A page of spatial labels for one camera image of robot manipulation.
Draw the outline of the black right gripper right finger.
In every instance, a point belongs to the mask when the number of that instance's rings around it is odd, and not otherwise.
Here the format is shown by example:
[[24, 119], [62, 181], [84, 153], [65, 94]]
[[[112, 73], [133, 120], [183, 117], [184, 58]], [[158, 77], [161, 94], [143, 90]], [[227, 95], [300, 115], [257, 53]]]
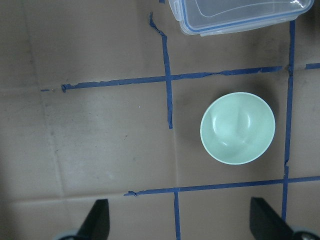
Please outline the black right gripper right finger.
[[296, 240], [294, 231], [261, 197], [250, 200], [250, 231], [255, 240]]

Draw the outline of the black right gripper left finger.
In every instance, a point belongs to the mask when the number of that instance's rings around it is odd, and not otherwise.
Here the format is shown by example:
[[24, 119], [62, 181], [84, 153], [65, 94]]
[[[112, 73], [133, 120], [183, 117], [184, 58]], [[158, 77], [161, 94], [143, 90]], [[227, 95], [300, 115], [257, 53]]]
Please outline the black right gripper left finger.
[[95, 201], [80, 229], [76, 240], [107, 240], [110, 233], [110, 211], [108, 199]]

